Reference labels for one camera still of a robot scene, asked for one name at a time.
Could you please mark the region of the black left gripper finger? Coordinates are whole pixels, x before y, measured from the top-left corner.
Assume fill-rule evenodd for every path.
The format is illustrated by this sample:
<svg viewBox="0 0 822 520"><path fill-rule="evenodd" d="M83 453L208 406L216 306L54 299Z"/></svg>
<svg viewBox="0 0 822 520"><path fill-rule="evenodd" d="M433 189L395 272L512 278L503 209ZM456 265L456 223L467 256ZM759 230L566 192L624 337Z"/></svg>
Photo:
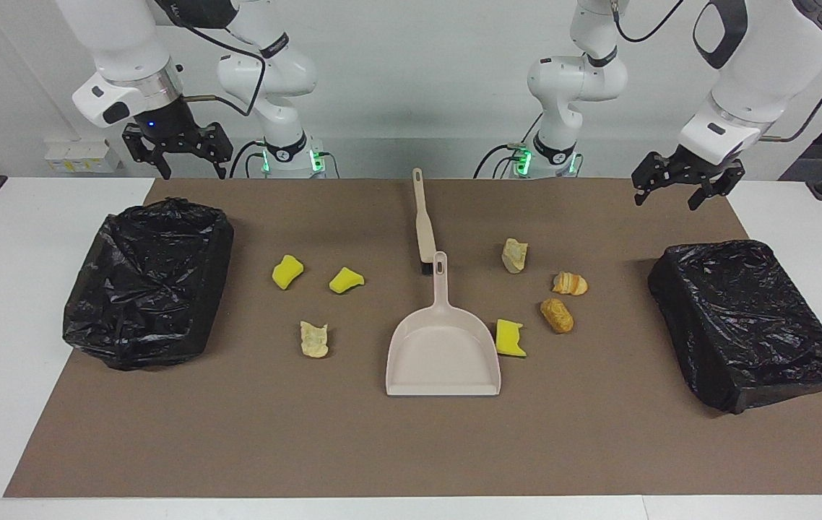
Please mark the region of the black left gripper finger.
<svg viewBox="0 0 822 520"><path fill-rule="evenodd" d="M688 199L689 210L698 210L705 201L716 196L727 196L744 175L745 168L741 160L733 160L722 173L697 173L699 188Z"/></svg>
<svg viewBox="0 0 822 520"><path fill-rule="evenodd" d="M653 191L675 184L670 167L671 157L663 157L658 152L649 152L640 161L631 174L636 190L633 200L637 207L641 207Z"/></svg>

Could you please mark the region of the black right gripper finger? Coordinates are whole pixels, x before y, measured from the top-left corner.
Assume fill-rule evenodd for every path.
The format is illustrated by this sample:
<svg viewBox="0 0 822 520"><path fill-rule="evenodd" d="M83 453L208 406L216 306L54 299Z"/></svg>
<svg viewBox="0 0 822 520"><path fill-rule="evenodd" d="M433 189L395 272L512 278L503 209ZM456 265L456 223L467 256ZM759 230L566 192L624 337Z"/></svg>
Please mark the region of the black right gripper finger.
<svg viewBox="0 0 822 520"><path fill-rule="evenodd" d="M225 180L228 169L223 167L223 164L232 158L233 144L220 123L210 123L201 131L203 135L201 144L204 146L205 158L213 165L217 177Z"/></svg>
<svg viewBox="0 0 822 520"><path fill-rule="evenodd" d="M171 168L164 158L165 146L162 144L155 144L153 148L147 148L144 144L144 134L140 125L127 124L121 132L121 138L124 140L131 158L137 163L147 163L153 165L159 171L160 177L163 180L170 180Z"/></svg>

